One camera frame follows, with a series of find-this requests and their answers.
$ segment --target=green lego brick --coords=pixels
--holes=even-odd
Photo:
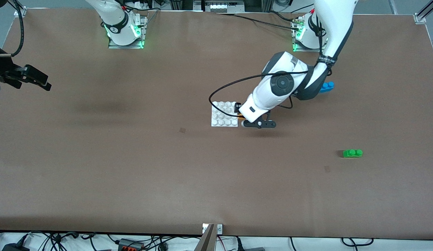
[[[361,149],[348,149],[344,151],[344,158],[358,158],[362,157],[362,150]]]

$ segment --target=blue lego brick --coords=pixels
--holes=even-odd
[[[323,83],[322,88],[320,89],[319,93],[329,92],[333,90],[334,83],[333,81],[330,81],[328,83]]]

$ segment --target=white floor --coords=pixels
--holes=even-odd
[[[17,243],[25,233],[2,233],[0,238],[0,250],[9,243]],[[145,240],[149,236],[141,235],[111,235],[116,239],[127,238],[130,240]],[[30,248],[31,251],[37,251],[46,237],[43,234],[31,234],[24,242],[24,247]],[[226,251],[237,250],[237,240],[235,237],[222,236]],[[290,238],[287,237],[240,237],[244,249],[264,248],[266,251],[293,251],[290,245]],[[354,239],[357,244],[367,243],[366,239]],[[118,246],[114,244],[106,235],[95,235],[92,238],[95,248],[98,251],[113,250],[117,251]],[[167,242],[169,251],[186,251],[194,250],[197,238],[175,238]],[[61,242],[67,251],[93,251],[89,240],[67,237]],[[293,238],[296,251],[354,251],[341,243],[339,238]],[[52,245],[46,246],[50,251]],[[220,242],[216,243],[216,251],[224,251]],[[358,251],[433,251],[433,241],[414,241],[414,240],[390,240],[375,239],[370,246],[360,246]]]

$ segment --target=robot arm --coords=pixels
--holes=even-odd
[[[108,36],[120,46],[133,43],[141,36],[140,14],[125,12],[115,0],[85,0],[100,15]]]
[[[309,100],[318,94],[350,35],[356,3],[357,0],[315,0],[313,15],[317,15],[328,35],[323,54],[319,55],[315,67],[306,65],[288,52],[275,54],[264,67],[263,73],[297,74],[264,77],[239,108],[249,122],[254,122],[290,95],[299,100]]]

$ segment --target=lego brick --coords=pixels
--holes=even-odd
[[[358,158],[358,157],[362,157],[362,150],[361,149],[348,149],[345,150],[344,152],[344,158]]]
[[[213,104],[228,114],[236,115],[236,113],[234,113],[235,102],[214,101]],[[234,116],[227,116],[212,106],[211,125],[212,127],[238,127],[238,118]]]
[[[334,88],[334,82],[329,81],[328,83],[323,83],[322,88],[320,89],[319,93],[329,92],[333,90]]]

